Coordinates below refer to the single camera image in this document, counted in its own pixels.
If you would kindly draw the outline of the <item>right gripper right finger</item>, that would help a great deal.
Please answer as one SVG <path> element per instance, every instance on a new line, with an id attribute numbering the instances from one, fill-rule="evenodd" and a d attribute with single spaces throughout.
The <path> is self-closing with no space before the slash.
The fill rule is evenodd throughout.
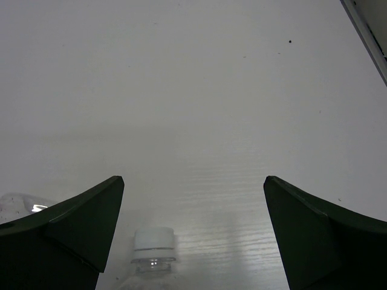
<path id="1" fill-rule="evenodd" d="M 386 289 L 385 221 L 277 176 L 264 194 L 290 289 Z"/>

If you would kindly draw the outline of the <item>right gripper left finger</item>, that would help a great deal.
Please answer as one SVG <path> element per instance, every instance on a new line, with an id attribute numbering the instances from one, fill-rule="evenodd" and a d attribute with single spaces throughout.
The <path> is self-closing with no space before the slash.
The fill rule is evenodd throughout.
<path id="1" fill-rule="evenodd" d="M 95 289 L 125 183 L 112 176 L 29 216 L 1 224 L 1 289 Z"/>

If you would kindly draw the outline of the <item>clear unlabelled plastic bottle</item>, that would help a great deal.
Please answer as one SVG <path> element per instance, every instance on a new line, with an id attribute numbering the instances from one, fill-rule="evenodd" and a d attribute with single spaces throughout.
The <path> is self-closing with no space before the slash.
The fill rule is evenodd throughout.
<path id="1" fill-rule="evenodd" d="M 56 204 L 56 201 L 29 194 L 6 193 L 0 198 L 1 224 L 24 218 Z"/>

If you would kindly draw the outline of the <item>aluminium frame rail right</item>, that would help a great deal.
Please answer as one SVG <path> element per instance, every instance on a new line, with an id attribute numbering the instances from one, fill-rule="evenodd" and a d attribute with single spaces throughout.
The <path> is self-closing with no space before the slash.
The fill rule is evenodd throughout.
<path id="1" fill-rule="evenodd" d="M 355 1 L 341 1 L 341 4 L 386 85 L 386 55 L 372 32 L 371 27 L 361 15 Z"/>

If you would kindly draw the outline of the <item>white cap blue label bottle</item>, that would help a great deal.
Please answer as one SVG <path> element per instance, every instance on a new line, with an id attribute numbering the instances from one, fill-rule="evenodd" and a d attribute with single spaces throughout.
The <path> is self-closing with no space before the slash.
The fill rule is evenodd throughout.
<path id="1" fill-rule="evenodd" d="M 169 227 L 139 228 L 134 234 L 131 265 L 134 272 L 119 289 L 178 289 L 174 272 L 177 261 L 174 230 Z"/>

